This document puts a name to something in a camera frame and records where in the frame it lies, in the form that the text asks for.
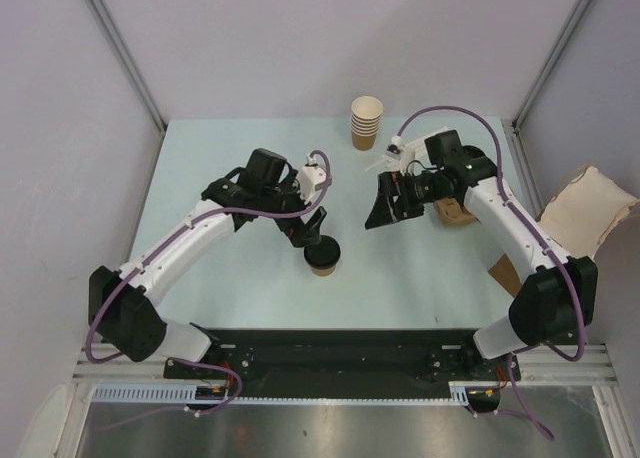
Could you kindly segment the black plastic cup lid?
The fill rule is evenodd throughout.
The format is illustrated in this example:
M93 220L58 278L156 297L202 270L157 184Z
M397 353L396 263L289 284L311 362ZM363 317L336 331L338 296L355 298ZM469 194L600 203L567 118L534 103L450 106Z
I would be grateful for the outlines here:
M341 258L341 248L336 239L322 235L318 244L304 248L303 257L307 264L316 269L329 269Z

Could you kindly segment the brown paper coffee cup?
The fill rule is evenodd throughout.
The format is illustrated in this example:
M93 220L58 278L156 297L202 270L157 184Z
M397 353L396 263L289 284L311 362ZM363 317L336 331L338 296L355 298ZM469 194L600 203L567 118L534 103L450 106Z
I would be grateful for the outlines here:
M330 266L310 266L312 273L319 277L327 277L335 272L337 264L334 263Z

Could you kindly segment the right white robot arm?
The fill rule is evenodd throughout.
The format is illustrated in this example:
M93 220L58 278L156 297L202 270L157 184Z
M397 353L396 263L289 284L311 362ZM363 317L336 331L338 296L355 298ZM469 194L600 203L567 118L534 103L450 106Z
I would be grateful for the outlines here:
M593 320L598 270L592 258L574 257L523 208L496 164L483 151L442 128L422 146L391 139L386 171L378 176L365 222L378 228L423 215L428 203L453 199L501 245L521 287L505 317L477 330L461 354L463 371L484 379L497 358L546 344L562 334L584 339Z

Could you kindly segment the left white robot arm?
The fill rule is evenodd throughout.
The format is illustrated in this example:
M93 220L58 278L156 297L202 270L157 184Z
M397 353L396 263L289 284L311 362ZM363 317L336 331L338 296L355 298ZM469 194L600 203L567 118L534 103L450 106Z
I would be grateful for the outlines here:
M332 182L328 156L313 150L300 168L264 148L245 166L211 182L194 208L165 237L117 269L89 278L85 355L102 364L153 355L185 362L197 376L214 375L221 354L196 324L164 319L158 307L173 285L207 252L245 224L269 218L295 248L317 245L326 217L321 202Z

